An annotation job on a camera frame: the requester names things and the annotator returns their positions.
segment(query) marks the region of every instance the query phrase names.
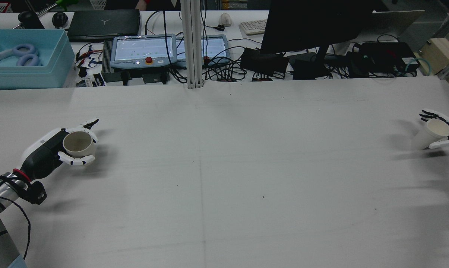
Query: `light blue plastic box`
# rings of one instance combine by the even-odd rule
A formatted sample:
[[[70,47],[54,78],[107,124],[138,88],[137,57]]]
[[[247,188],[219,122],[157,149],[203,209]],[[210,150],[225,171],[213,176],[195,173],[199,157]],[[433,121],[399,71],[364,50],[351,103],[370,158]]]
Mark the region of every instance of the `light blue plastic box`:
[[[18,44],[37,47],[41,66],[15,66],[18,58],[0,61],[0,89],[58,88],[74,64],[74,51],[63,29],[0,29],[0,52]]]

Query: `computer monitor stand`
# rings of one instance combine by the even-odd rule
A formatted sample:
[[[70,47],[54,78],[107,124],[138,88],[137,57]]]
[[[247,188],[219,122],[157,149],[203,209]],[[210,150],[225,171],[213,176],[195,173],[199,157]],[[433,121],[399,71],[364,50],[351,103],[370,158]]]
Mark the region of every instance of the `computer monitor stand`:
[[[311,80],[330,75],[324,65],[325,55],[330,45],[319,47],[317,53],[303,53],[288,56],[294,69],[293,80]]]

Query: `headphones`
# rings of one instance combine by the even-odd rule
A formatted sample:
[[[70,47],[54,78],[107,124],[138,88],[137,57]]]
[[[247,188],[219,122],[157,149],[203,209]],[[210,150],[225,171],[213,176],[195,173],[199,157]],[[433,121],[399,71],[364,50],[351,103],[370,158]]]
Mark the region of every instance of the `headphones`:
[[[32,44],[20,44],[11,49],[0,52],[0,61],[12,57],[19,57],[16,66],[39,66],[38,51]]]

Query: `desk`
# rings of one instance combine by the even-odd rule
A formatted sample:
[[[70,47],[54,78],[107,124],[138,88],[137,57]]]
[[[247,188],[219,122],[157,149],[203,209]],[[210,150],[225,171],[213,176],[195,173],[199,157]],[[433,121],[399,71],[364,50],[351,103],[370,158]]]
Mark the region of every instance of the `desk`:
[[[95,163],[20,202],[31,268],[449,268],[449,148],[408,150],[426,107],[449,116],[445,81],[2,90],[0,174],[100,117]]]
[[[226,27],[224,32],[220,32],[216,29],[211,29],[206,27],[206,31],[208,35],[213,34],[225,34],[227,36],[227,39],[241,39],[241,38],[249,38],[256,41],[262,41],[262,34],[257,36],[247,36],[245,35],[240,29],[239,29],[239,23],[249,20],[261,20],[267,18],[268,11],[253,11],[249,12],[247,10],[240,10],[240,11],[227,11],[229,14],[231,14],[231,18],[233,19],[233,24],[231,27]],[[152,14],[153,12],[141,12],[141,33],[144,34],[145,32],[145,22],[146,19]],[[52,15],[53,12],[49,12],[45,14],[43,17],[40,18],[42,24],[47,29],[53,29],[54,26],[52,25]],[[206,16],[206,25],[208,26],[217,26],[219,16],[223,14],[222,10],[210,10],[208,11]],[[14,26],[16,26],[19,22],[17,20],[17,13],[5,13],[0,14],[0,29],[11,29]],[[72,12],[67,13],[69,17],[69,21],[72,20],[74,14]],[[180,13],[179,12],[167,12],[167,33],[170,34],[178,34],[179,32],[183,31],[182,22],[180,19]],[[155,33],[155,34],[164,34],[164,27],[163,27],[163,14],[159,13],[154,15],[148,24],[148,29]],[[74,49],[74,52],[78,52],[78,50],[84,45],[85,43],[72,43],[72,48]],[[229,46],[244,46],[244,47],[260,47],[260,44],[255,43],[253,41],[249,40],[236,40],[236,41],[230,41]],[[100,49],[101,46],[99,44],[94,44],[95,49]],[[241,54],[243,53],[242,48],[236,48],[231,49],[231,58],[237,59]],[[97,66],[96,68],[92,68],[88,71],[89,74],[92,73],[100,73],[101,72],[101,66]],[[250,72],[250,75],[247,75],[246,81],[250,81],[251,77],[253,75],[253,72]],[[171,78],[170,83],[178,84],[176,80]],[[141,79],[134,79],[129,82],[130,85],[142,85],[143,81]],[[122,82],[114,82],[114,83],[108,83],[108,85],[122,85]]]

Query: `white cup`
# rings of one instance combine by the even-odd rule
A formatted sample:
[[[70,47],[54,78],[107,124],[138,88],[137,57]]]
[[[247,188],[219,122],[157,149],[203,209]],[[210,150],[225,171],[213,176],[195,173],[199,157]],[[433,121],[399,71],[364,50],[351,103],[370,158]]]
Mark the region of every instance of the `white cup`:
[[[95,154],[95,142],[85,131],[75,131],[67,134],[62,141],[66,152],[75,158],[82,158]]]
[[[449,136],[449,126],[439,119],[430,119],[425,123],[425,127],[411,141],[413,150],[427,148],[433,142],[437,142]]]

